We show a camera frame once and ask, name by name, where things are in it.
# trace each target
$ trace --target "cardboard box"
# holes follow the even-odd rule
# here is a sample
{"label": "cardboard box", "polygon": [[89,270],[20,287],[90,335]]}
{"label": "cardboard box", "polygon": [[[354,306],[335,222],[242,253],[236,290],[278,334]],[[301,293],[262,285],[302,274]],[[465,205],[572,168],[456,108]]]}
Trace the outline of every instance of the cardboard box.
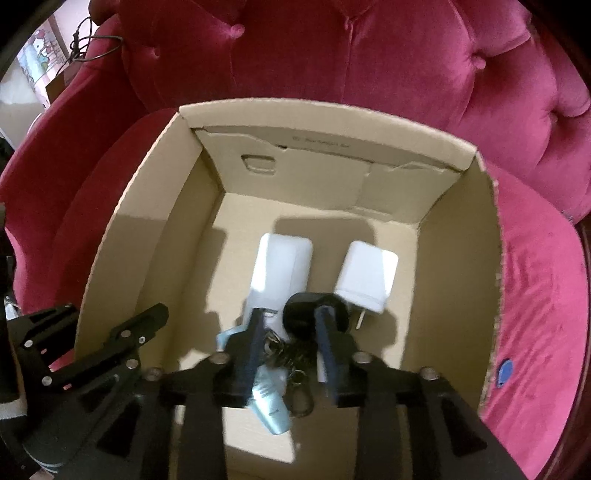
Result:
{"label": "cardboard box", "polygon": [[[109,222],[86,287],[78,357],[160,301],[170,319],[142,347],[142,365],[192,367],[241,317],[267,232],[312,240],[309,291],[333,291],[353,240],[395,252],[387,310],[354,337],[392,367],[435,367],[478,407],[501,298],[501,240],[482,159],[451,135],[343,105],[181,107]],[[250,410],[226,409],[225,433],[234,478],[352,477],[355,409],[318,398],[310,417],[277,437]]]}

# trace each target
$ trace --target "blue sticker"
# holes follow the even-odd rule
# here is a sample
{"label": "blue sticker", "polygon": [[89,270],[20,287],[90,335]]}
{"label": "blue sticker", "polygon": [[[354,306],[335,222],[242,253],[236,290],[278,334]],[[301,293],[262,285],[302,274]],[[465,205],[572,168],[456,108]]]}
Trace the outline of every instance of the blue sticker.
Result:
{"label": "blue sticker", "polygon": [[502,387],[505,385],[511,375],[513,374],[513,361],[510,359],[503,360],[501,366],[499,367],[499,372],[496,375],[496,386]]}

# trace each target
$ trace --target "wall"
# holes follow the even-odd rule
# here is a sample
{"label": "wall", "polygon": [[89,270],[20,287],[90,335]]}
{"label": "wall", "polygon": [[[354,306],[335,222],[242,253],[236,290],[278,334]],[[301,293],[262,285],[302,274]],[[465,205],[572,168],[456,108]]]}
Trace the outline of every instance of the wall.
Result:
{"label": "wall", "polygon": [[[76,27],[88,17],[88,3],[89,0],[66,0],[53,14],[63,43],[66,46],[67,51],[64,51],[65,55],[70,54],[70,42],[72,41],[72,35],[76,31]],[[80,38],[88,35],[89,25],[90,21],[87,20],[80,27]],[[93,24],[92,31],[95,32],[96,28],[97,26]],[[86,43],[87,41],[84,40],[81,42],[81,45],[85,45]]]}
{"label": "wall", "polygon": [[0,81],[0,132],[13,149],[21,144],[33,120],[44,111],[17,60]]}

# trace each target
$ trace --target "white charger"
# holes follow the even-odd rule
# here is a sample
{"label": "white charger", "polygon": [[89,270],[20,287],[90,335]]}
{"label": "white charger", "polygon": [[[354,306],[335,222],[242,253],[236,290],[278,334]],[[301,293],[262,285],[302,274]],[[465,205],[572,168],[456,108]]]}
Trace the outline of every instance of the white charger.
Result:
{"label": "white charger", "polygon": [[383,313],[394,285],[398,255],[356,240],[345,256],[335,293],[363,311]]}

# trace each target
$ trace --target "tufted upholstery button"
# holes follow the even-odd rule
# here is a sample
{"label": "tufted upholstery button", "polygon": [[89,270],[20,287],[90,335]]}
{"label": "tufted upholstery button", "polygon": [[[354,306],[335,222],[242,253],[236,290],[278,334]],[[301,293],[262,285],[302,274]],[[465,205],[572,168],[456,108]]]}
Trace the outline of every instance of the tufted upholstery button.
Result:
{"label": "tufted upholstery button", "polygon": [[484,70],[484,67],[486,67],[486,60],[481,55],[478,55],[478,53],[472,55],[470,60],[477,70]]}
{"label": "tufted upholstery button", "polygon": [[550,119],[550,124],[554,127],[558,123],[558,115],[556,112],[551,111],[548,113],[548,118]]}
{"label": "tufted upholstery button", "polygon": [[230,27],[230,36],[234,39],[240,38],[244,33],[244,30],[244,25],[237,23],[236,25]]}

